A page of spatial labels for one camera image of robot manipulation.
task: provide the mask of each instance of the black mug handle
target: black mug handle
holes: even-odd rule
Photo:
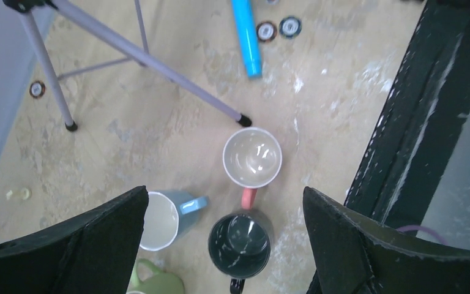
[[[242,294],[244,290],[244,282],[245,279],[231,279],[231,283],[229,285],[229,292],[231,294]]]

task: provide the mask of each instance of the blue tube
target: blue tube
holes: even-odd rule
[[[239,43],[241,46],[242,59],[249,78],[262,77],[262,60],[258,50],[255,22],[250,0],[231,0],[233,15]]]

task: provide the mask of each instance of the mug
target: mug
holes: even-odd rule
[[[257,189],[271,183],[282,167],[280,144],[268,131],[247,127],[228,139],[222,153],[229,178],[244,187],[242,208],[251,209]]]
[[[208,205],[206,196],[195,198],[186,191],[150,191],[140,247],[159,251],[186,233]]]
[[[141,281],[138,276],[138,264],[142,264],[152,271],[152,277]],[[175,274],[164,273],[150,260],[140,258],[134,263],[134,269],[130,275],[130,283],[133,288],[127,294],[184,294],[183,281]]]
[[[232,213],[215,223],[208,252],[215,267],[232,277],[231,294],[241,294],[245,280],[266,267],[272,240],[271,221],[254,209]]]

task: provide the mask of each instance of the floor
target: floor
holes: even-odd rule
[[[76,0],[141,45],[134,4]],[[249,81],[227,0],[142,0],[151,53],[276,136],[283,168],[255,206],[274,224],[269,264],[246,294],[305,293],[315,270],[302,213],[311,186],[345,199],[423,6],[397,0],[254,0],[257,21],[303,21],[293,40],[261,45],[264,76]],[[57,72],[121,55],[57,17],[46,39]],[[44,80],[37,66],[33,79]],[[183,238],[158,253],[140,250],[178,274],[188,294],[227,293],[206,240],[238,209],[242,189],[222,166],[239,126],[157,72],[135,62],[68,78],[62,89],[79,124],[68,133],[51,91],[28,94],[0,159],[0,243],[94,208],[137,185],[207,195],[210,206]],[[29,200],[6,200],[28,187]]]

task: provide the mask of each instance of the tripod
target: tripod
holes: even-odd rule
[[[237,121],[241,126],[251,126],[252,121],[250,118],[227,106],[221,100],[218,100],[213,95],[209,94],[204,89],[192,83],[190,80],[170,69],[164,63],[155,59],[149,54],[147,37],[145,35],[143,18],[141,16],[140,0],[134,0],[134,2],[136,5],[136,14],[138,16],[138,22],[140,25],[141,38],[143,40],[143,49],[123,38],[118,33],[105,26],[103,23],[97,21],[77,6],[71,4],[68,0],[3,0],[3,3],[6,6],[20,13],[20,20],[24,26],[24,29],[26,30],[26,34],[28,35],[35,54],[39,59],[39,63],[45,72],[46,79],[53,89],[53,95],[55,97],[56,103],[62,113],[62,117],[64,118],[65,128],[70,132],[73,132],[77,130],[78,126],[73,120],[71,112],[69,112],[67,102],[65,101],[62,89],[60,88],[59,80],[72,75],[101,69],[106,66],[112,66],[129,60],[135,60],[142,66],[153,67],[172,82],[179,84],[181,87],[198,96],[203,101],[224,112],[224,114],[228,115],[230,118],[235,119],[235,121]],[[35,23],[35,19],[31,13],[31,10],[34,7],[40,6],[49,6],[54,8],[59,14],[82,27],[87,32],[95,35],[98,39],[117,49],[127,57],[115,61],[108,61],[103,64],[97,64],[85,69],[74,70],[73,72],[64,73],[57,77],[53,69],[53,65],[51,64],[50,57],[48,56],[48,52],[46,51],[46,47],[44,46],[42,36],[40,35],[37,24]]]

